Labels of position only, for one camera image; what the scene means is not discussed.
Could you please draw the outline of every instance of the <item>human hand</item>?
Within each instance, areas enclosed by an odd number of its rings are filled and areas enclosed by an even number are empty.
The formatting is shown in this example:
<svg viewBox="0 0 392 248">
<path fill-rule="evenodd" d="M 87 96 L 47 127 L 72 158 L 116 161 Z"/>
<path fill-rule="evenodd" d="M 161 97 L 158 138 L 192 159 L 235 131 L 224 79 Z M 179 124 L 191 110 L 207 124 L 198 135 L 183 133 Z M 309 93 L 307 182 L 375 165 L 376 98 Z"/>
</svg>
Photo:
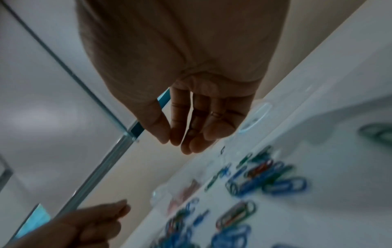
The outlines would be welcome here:
<svg viewBox="0 0 392 248">
<path fill-rule="evenodd" d="M 129 213 L 126 200 L 76 210 L 56 217 L 6 248 L 108 248 L 121 230 L 119 218 Z"/>
<path fill-rule="evenodd" d="M 245 119 L 288 4 L 77 0 L 77 13 L 86 52 L 111 93 L 160 142 L 182 141 L 190 154 L 231 135 Z M 171 126 L 157 101 L 168 87 Z"/>
</svg>

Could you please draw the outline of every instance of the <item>hand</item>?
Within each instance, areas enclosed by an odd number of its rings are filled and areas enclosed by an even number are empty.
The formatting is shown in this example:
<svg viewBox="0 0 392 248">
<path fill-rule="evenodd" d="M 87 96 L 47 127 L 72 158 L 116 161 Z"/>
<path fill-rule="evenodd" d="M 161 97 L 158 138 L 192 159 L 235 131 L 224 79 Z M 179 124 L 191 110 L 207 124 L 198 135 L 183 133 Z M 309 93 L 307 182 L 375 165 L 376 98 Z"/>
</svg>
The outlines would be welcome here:
<svg viewBox="0 0 392 248">
<path fill-rule="evenodd" d="M 80 209 L 30 232 L 6 248 L 108 248 L 121 230 L 119 218 L 131 207 L 127 201 Z"/>
<path fill-rule="evenodd" d="M 182 141 L 190 154 L 231 135 L 245 119 L 288 4 L 78 0 L 77 13 L 84 47 L 111 93 L 160 142 Z M 156 100 L 168 87 L 171 126 Z"/>
</svg>

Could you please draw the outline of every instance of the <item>finger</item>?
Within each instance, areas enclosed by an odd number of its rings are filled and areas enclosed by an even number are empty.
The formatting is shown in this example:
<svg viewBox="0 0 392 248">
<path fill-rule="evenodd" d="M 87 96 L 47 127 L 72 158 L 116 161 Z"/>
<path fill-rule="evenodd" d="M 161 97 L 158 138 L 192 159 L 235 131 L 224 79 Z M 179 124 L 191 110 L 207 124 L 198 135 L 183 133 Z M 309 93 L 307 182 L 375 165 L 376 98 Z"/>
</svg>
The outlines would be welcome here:
<svg viewBox="0 0 392 248">
<path fill-rule="evenodd" d="M 80 234 L 80 242 L 104 241 L 116 237 L 121 231 L 118 221 L 104 221 L 86 227 Z"/>
<path fill-rule="evenodd" d="M 209 115 L 211 99 L 208 96 L 193 94 L 193 111 L 189 129 L 181 144 L 181 151 L 184 154 L 191 154 L 189 144 L 196 135 L 202 130 L 204 123 Z"/>
<path fill-rule="evenodd" d="M 60 221 L 82 228 L 92 223 L 121 218 L 129 213 L 129 210 L 127 200 L 122 200 L 117 203 L 76 210 L 60 217 Z"/>
<path fill-rule="evenodd" d="M 170 88 L 171 98 L 171 130 L 170 142 L 180 145 L 187 129 L 187 119 L 191 108 L 190 92 L 188 90 Z"/>
<path fill-rule="evenodd" d="M 77 245 L 76 248 L 109 248 L 108 242 L 100 242 L 94 244 L 80 244 Z"/>
<path fill-rule="evenodd" d="M 254 94 L 245 97 L 229 98 L 226 111 L 218 119 L 203 130 L 204 138 L 208 141 L 221 139 L 234 133 L 250 110 Z"/>
<path fill-rule="evenodd" d="M 170 139 L 170 125 L 162 112 L 158 100 L 148 103 L 130 103 L 122 101 L 136 116 L 144 129 L 154 135 L 162 144 Z"/>
<path fill-rule="evenodd" d="M 211 113 L 207 117 L 207 120 L 204 124 L 205 127 L 208 127 L 211 123 L 220 120 L 226 111 L 226 102 L 227 99 L 211 98 Z M 206 140 L 204 135 L 200 133 L 194 139 L 192 139 L 189 147 L 192 152 L 200 153 L 211 146 L 214 142 L 215 140 Z"/>
</svg>

